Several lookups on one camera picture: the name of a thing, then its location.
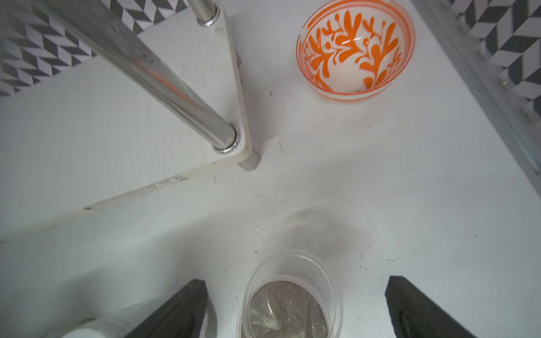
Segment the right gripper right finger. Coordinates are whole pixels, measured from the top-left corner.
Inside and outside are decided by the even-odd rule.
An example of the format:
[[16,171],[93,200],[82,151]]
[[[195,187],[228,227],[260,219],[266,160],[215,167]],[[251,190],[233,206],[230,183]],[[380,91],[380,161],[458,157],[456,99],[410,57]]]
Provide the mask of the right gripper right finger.
[[403,276],[390,276],[385,290],[385,298],[397,337],[473,336]]

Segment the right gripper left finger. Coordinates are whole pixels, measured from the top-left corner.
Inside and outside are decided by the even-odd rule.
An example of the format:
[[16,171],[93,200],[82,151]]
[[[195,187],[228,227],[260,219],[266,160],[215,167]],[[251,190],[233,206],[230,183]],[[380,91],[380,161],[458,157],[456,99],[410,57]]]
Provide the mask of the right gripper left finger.
[[199,337],[208,301],[205,281],[191,280],[126,337]]

